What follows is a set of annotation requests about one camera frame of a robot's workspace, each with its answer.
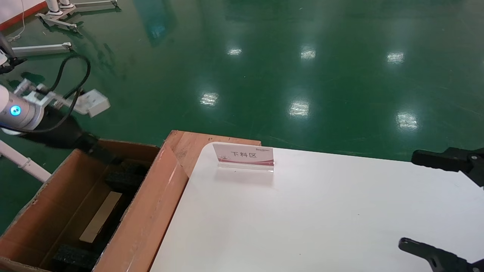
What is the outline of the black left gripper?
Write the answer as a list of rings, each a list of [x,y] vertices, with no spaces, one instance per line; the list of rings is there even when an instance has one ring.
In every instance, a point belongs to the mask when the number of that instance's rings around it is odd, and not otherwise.
[[[56,125],[64,113],[53,107],[44,110],[43,119],[35,130],[45,130]],[[20,138],[43,144],[50,148],[80,149],[89,151],[89,156],[103,162],[106,165],[120,165],[123,158],[112,152],[99,138],[84,131],[73,116],[69,116],[62,124],[53,130],[40,134],[20,134]]]

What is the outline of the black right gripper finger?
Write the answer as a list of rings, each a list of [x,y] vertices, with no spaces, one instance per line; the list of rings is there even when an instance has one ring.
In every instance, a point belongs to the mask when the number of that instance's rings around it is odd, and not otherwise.
[[[462,172],[477,186],[484,187],[484,148],[465,150],[449,147],[442,153],[415,150],[411,163],[446,172]]]
[[[433,272],[484,271],[483,259],[470,263],[454,253],[409,238],[401,238],[398,243],[398,248],[406,253],[426,260]]]

